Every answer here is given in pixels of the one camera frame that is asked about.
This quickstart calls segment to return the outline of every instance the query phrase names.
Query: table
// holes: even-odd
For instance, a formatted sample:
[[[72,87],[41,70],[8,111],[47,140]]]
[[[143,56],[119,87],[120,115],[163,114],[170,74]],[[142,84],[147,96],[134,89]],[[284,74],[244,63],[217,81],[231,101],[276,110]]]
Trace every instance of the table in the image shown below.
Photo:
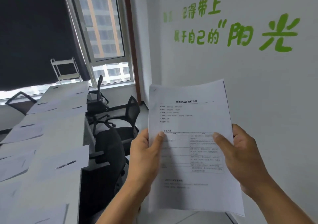
[[[39,102],[55,100],[58,96],[65,94],[66,91],[78,85],[88,86],[88,83],[85,81],[62,85],[58,91],[56,89],[53,91],[53,88],[50,87]],[[70,99],[66,100],[63,104],[68,105],[71,101]],[[26,120],[33,121],[34,118],[45,114],[47,113],[33,114],[25,118]],[[22,182],[19,198],[12,208],[8,221],[14,219],[22,211],[30,208],[46,209],[64,203],[69,204],[65,224],[75,224],[78,222],[81,170],[43,182],[36,181],[36,177],[40,171],[41,162],[45,158],[83,146],[84,133],[89,132],[87,127],[89,126],[85,113],[81,113],[50,123],[46,126],[42,137],[5,144],[0,148],[0,154],[7,154],[18,149],[31,150],[32,148],[37,148],[37,152],[27,173],[0,182],[0,186],[16,181]]]

